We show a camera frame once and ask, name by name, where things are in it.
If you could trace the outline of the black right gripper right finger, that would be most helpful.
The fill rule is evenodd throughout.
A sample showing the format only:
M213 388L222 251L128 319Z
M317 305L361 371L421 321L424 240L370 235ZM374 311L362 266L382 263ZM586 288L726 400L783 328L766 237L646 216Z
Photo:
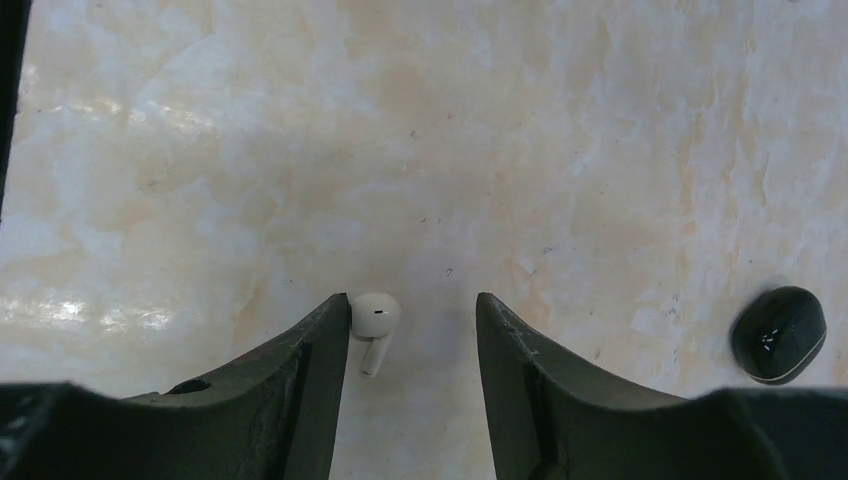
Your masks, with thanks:
M843 479L843 388L722 388L693 399L608 372L501 300L476 301L500 479Z

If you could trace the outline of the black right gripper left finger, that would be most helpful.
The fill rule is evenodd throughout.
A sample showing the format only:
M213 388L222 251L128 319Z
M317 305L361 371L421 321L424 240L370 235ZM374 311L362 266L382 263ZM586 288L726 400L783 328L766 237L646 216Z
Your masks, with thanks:
M112 398L64 383L1 388L5 479L325 479L351 309L300 322L165 393Z

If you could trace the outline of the cream earbud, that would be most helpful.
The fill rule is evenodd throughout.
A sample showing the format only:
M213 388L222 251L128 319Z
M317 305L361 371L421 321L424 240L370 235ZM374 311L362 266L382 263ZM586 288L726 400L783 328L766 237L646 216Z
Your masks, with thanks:
M374 377L380 370L392 335L400 323L402 308L394 297L383 292L359 295L350 302L350 306L353 336L369 342L360 370L363 375Z

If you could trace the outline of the black earbud charging case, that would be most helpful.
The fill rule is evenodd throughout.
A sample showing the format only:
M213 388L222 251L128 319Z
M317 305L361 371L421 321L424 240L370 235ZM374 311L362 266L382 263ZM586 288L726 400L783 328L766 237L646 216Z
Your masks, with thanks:
M737 317L730 345L737 365L754 381L793 381L824 346L827 324L819 299L798 286L758 295Z

